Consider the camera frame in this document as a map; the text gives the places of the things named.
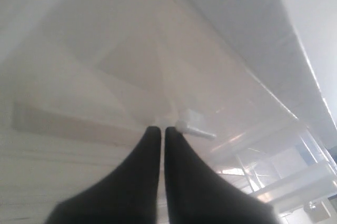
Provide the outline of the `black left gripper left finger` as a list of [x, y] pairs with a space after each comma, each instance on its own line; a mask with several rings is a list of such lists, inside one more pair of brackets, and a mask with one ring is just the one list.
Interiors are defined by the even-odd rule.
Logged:
[[113, 172], [59, 203], [46, 223], [156, 223], [160, 161], [161, 130], [149, 126]]

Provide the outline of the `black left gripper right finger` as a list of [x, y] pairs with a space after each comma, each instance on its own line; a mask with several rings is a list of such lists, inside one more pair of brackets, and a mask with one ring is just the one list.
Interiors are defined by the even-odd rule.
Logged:
[[274, 208], [214, 172], [174, 127], [165, 130], [165, 189], [170, 223], [280, 223]]

